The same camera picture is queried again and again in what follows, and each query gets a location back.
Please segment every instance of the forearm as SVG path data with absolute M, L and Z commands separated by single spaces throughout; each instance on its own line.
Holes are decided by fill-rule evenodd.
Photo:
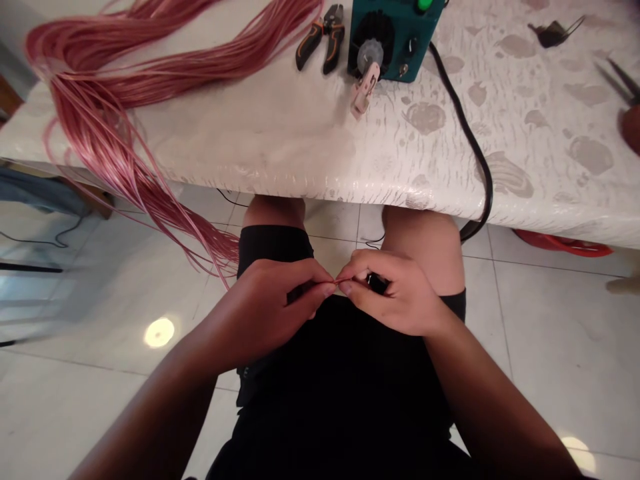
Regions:
M 187 336 L 154 370 L 71 478 L 180 479 L 215 388 Z
M 425 344 L 472 457 L 505 475 L 579 477 L 558 436 L 448 309 Z

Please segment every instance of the green box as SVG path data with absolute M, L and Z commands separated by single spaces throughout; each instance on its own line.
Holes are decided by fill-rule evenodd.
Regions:
M 353 0 L 351 14 L 351 36 L 356 31 L 366 14 L 371 11 L 382 11 L 393 24 L 393 56 L 388 65 L 382 68 L 382 79 L 410 83 L 418 75 L 420 65 L 425 58 L 429 42 L 438 24 L 440 14 L 445 6 L 445 0 Z M 409 54 L 409 42 L 414 39 L 413 54 Z M 350 39 L 349 66 L 350 74 L 357 77 L 357 50 Z M 408 68 L 401 75 L 401 68 Z

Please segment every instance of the white tablecloth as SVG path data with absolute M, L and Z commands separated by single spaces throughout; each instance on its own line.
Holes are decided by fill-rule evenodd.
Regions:
M 52 3 L 71 11 L 69 0 L 41 2 L 49 17 Z M 29 0 L 33 9 L 41 2 Z M 222 43 L 264 4 L 225 0 L 118 64 Z M 343 4 L 348 35 L 350 2 Z M 577 32 L 549 50 L 527 27 L 568 26 L 583 14 Z M 640 158 L 618 131 L 626 104 L 595 66 L 610 55 L 640 80 L 639 26 L 632 0 L 451 1 L 434 42 L 493 172 L 490 223 L 640 248 Z M 416 82 L 380 82 L 358 123 L 349 114 L 347 46 L 328 77 L 324 43 L 303 73 L 292 48 L 244 81 L 137 109 L 164 175 L 478 218 L 477 162 L 430 54 Z M 0 131 L 0 155 L 51 169 L 41 136 L 54 114 L 39 84 Z M 68 144 L 60 131 L 52 145 L 61 158 Z

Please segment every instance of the metal clip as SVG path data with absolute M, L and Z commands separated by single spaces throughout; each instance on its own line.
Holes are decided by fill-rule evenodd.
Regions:
M 365 114 L 369 107 L 369 97 L 380 78 L 380 65 L 373 62 L 357 85 L 351 88 L 351 114 L 356 120 Z

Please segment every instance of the bundle of pink wires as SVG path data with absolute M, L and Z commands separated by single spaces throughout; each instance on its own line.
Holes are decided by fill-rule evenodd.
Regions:
M 127 110 L 257 72 L 305 33 L 304 27 L 320 14 L 323 0 L 272 0 L 224 45 L 104 68 L 184 26 L 218 1 L 135 0 L 115 13 L 53 21 L 29 32 L 26 51 L 35 72 L 48 83 L 57 111 L 44 135 L 52 163 L 56 160 L 48 144 L 59 121 L 71 149 L 90 172 L 146 212 L 194 265 L 219 276 L 228 287 L 230 265 L 238 261 L 237 238 L 178 202 Z M 148 164 L 136 154 L 136 146 Z M 198 240 L 210 259 L 180 242 L 176 231 Z

